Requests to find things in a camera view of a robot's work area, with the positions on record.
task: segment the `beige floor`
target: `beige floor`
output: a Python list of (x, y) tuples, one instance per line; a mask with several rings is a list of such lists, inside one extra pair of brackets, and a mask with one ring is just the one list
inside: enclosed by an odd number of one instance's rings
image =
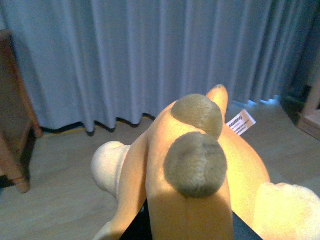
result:
[[(242, 136), (264, 160), (274, 183), (312, 189), (320, 196), (320, 142), (297, 129), (278, 105), (247, 106), (257, 123)], [(230, 120), (241, 110), (232, 105)], [(97, 127), (38, 139), (30, 162), (31, 189), (0, 190), (1, 240), (89, 240), (115, 214), (117, 203), (92, 180), (90, 161), (107, 141), (131, 144), (148, 126), (119, 123), (114, 132)]]

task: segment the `cream plush paw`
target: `cream plush paw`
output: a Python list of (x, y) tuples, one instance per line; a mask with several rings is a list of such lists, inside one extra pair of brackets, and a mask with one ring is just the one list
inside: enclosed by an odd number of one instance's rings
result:
[(98, 187), (115, 198), (118, 195), (120, 173), (129, 145), (119, 141), (109, 141), (100, 146), (94, 153), (91, 172)]
[(265, 182), (257, 191), (252, 229), (264, 240), (319, 240), (320, 198), (303, 186)]

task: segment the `brown plush ear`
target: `brown plush ear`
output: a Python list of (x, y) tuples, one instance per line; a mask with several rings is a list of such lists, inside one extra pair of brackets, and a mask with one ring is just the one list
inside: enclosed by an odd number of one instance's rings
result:
[(220, 109), (209, 98), (201, 94), (190, 94), (175, 102), (171, 115), (182, 123), (192, 125), (207, 134), (219, 138), (223, 117)]
[(206, 94), (206, 96), (208, 99), (218, 105), (224, 121), (228, 105), (228, 92), (225, 86), (222, 84), (216, 85)]
[(189, 132), (171, 145), (163, 168), (165, 179), (183, 196), (205, 198), (224, 183), (227, 161), (213, 136)]

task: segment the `white tag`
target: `white tag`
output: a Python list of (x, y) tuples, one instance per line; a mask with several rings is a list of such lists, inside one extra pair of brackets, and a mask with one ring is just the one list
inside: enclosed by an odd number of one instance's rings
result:
[(234, 118), (227, 122), (227, 126), (231, 128), (236, 134), (241, 135), (248, 130), (256, 121), (247, 112), (242, 109)]

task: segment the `stuffed animal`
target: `stuffed animal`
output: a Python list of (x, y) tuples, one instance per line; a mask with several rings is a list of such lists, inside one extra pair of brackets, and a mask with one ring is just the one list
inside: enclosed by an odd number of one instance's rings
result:
[(95, 240), (119, 239), (146, 198), (155, 240), (233, 239), (232, 211), (263, 239), (320, 239), (319, 198), (270, 183), (258, 154), (225, 124), (227, 103), (220, 84), (185, 96), (131, 146), (111, 141), (95, 152), (93, 179), (118, 201)]

